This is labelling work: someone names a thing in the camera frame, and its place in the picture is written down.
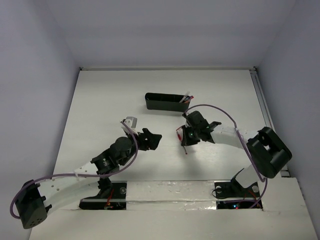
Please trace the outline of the white marker red cap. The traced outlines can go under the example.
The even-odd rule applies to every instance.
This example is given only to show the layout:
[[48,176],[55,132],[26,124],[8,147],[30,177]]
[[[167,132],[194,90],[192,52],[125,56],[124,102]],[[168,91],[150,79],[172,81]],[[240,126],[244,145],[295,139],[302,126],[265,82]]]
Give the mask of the white marker red cap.
[[182,102],[189,96],[189,94],[190,94],[189,91],[186,92],[186,93],[184,94],[184,96],[182,97],[182,99],[179,101],[179,103],[182,103]]

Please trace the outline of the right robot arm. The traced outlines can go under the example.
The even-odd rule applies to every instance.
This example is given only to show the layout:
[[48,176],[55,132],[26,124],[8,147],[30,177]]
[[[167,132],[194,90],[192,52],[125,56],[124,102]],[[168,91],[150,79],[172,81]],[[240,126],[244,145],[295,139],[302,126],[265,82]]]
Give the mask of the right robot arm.
[[270,127],[241,132],[236,126],[218,121],[208,123],[199,111],[182,116],[185,118],[185,124],[181,126],[183,147],[203,141],[232,146],[247,154],[250,165],[230,180],[230,190],[235,196],[242,196],[257,181],[273,179],[292,159],[289,148]]

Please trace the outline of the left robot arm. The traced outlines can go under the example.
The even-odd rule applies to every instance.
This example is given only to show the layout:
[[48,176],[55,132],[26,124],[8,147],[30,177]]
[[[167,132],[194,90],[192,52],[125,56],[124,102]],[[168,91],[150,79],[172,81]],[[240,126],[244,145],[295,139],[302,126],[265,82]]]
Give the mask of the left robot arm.
[[24,229],[31,229],[53,212],[87,198],[90,193],[96,198],[108,198],[112,192],[110,177],[132,165],[138,151],[156,150],[162,139],[162,135],[147,128],[141,132],[131,128],[124,131],[125,136],[74,171],[25,182],[10,203],[11,216],[20,220]]

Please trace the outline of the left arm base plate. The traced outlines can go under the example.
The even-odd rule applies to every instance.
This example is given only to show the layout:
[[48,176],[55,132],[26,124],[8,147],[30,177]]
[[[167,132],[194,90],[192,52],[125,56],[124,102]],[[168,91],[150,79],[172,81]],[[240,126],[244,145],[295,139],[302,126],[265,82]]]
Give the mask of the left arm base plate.
[[81,210],[126,210],[127,209],[127,182],[114,182],[112,190],[105,198],[87,197],[81,199],[79,208]]

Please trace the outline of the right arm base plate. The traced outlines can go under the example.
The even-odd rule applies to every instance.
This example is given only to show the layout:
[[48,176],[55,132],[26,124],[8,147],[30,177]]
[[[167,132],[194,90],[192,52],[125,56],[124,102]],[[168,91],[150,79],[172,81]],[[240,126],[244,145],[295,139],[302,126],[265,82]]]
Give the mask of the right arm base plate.
[[258,183],[244,188],[235,181],[218,181],[214,183],[211,195],[216,199],[218,210],[262,209],[263,205]]

